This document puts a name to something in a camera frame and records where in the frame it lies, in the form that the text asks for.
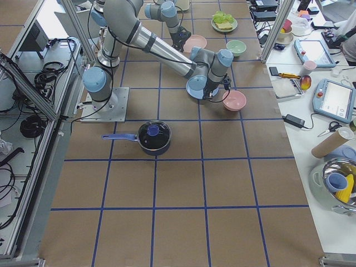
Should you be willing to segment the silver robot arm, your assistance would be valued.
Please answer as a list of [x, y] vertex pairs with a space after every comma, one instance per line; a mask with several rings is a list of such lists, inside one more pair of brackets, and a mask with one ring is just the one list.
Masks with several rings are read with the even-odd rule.
[[[143, 4], [143, 1], [94, 1], [91, 17], [101, 27], [107, 26], [115, 38], [129, 45], [143, 32], [142, 23], [138, 18]], [[191, 33], [181, 25], [175, 1], [156, 1], [147, 4], [145, 16], [166, 23], [172, 47], [180, 52], [184, 51], [184, 45], [191, 37]]]
[[213, 52], [192, 46], [190, 56], [184, 56], [184, 43], [191, 34], [181, 26], [175, 2], [159, 1], [145, 5], [147, 18], [166, 23], [172, 45], [143, 26], [138, 18], [143, 6], [143, 1], [101, 1], [100, 11], [93, 15], [97, 24], [108, 28], [113, 45], [124, 45], [148, 53], [186, 78], [186, 91], [193, 98], [212, 101], [219, 86], [224, 86], [230, 95], [231, 80], [227, 70], [234, 58], [232, 52], [227, 49]]

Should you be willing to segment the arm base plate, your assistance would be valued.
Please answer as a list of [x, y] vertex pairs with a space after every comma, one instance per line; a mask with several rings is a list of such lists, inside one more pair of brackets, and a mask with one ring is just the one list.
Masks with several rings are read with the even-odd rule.
[[108, 103], [92, 101], [90, 94], [87, 93], [86, 101], [91, 103], [83, 106], [80, 121], [85, 123], [125, 122], [129, 91], [128, 87], [114, 87]]

